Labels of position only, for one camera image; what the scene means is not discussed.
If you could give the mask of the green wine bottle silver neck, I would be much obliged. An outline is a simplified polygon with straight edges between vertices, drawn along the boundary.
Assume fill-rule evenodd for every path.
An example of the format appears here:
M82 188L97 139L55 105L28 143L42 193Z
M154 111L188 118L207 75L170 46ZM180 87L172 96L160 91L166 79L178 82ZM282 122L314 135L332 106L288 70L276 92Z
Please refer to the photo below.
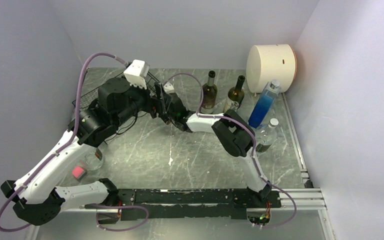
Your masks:
M215 77L216 72L214 70L210 70L208 72L207 83L202 86L203 99L200 109L202 114L212 114L214 112L218 93L218 88L215 85Z

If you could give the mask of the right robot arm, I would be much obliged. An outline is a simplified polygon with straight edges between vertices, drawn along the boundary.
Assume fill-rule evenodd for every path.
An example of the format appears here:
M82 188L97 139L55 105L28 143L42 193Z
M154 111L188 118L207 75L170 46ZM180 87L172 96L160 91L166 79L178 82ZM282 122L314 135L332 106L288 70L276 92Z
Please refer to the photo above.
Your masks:
M183 132L213 133L231 156L241 163L250 202L262 207L269 200L272 185L264 175L256 155L254 131L233 110L220 114L200 114L187 110L176 93L156 95L158 116Z

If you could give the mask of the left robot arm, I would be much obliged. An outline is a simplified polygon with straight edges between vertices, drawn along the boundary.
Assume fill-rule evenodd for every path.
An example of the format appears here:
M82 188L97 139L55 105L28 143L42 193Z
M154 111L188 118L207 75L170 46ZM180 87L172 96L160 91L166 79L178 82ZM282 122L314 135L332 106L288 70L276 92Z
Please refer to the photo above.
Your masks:
M74 187L61 187L58 182L85 157L102 157L99 146L116 135L131 117L146 112L155 118L164 112L166 97L159 82L153 87L139 86L125 76L108 79L95 92L96 98L76 113L58 143L32 170L1 185L19 219L40 226L63 211L82 205L119 205L119 191L107 178Z

